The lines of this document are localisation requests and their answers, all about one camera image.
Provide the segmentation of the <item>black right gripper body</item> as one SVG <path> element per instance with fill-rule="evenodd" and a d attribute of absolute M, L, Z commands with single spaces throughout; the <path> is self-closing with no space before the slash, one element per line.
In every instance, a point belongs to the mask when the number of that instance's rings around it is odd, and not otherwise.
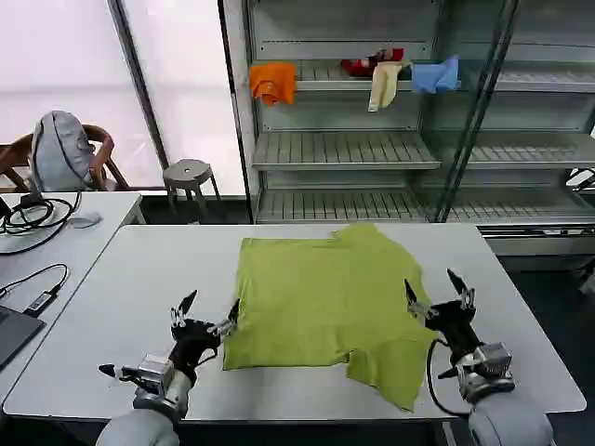
<path fill-rule="evenodd" d="M 475 314 L 475 307 L 463 308 L 461 301 L 453 300 L 432 306 L 425 317 L 426 327 L 443 335 L 451 361 L 461 360 L 482 344 L 471 327 Z"/>

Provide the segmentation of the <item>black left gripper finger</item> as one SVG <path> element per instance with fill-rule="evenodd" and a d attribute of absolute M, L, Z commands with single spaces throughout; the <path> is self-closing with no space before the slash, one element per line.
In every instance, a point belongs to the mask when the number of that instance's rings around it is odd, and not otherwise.
<path fill-rule="evenodd" d="M 177 307 L 172 307 L 170 309 L 172 328 L 183 328 L 186 325 L 186 316 L 192 307 L 192 303 L 196 296 L 197 290 L 193 290 L 181 300 Z"/>
<path fill-rule="evenodd" d="M 207 329 L 207 332 L 216 337 L 226 337 L 230 335 L 237 327 L 238 314 L 240 308 L 240 299 L 236 299 L 231 306 L 227 317 Z"/>

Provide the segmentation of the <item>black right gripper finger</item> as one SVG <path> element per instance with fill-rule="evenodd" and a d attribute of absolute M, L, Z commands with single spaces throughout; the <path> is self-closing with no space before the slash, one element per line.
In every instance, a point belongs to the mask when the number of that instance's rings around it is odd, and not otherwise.
<path fill-rule="evenodd" d="M 463 279 L 455 274 L 451 269 L 447 270 L 448 277 L 456 289 L 458 294 L 461 308 L 466 309 L 475 309 L 475 289 L 468 288 L 465 284 Z"/>
<path fill-rule="evenodd" d="M 407 301 L 407 311 L 419 321 L 427 321 L 439 315 L 439 312 L 429 302 L 417 297 L 408 280 L 404 280 L 404 290 Z"/>

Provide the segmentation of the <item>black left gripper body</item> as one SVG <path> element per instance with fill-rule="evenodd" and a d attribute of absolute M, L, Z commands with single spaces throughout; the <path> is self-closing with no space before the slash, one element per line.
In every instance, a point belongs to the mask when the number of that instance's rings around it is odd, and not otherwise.
<path fill-rule="evenodd" d="M 211 322 L 187 319 L 184 325 L 171 328 L 175 345 L 169 354 L 176 370 L 185 374 L 195 374 L 206 350 L 212 350 L 214 358 L 218 354 L 221 336 Z"/>

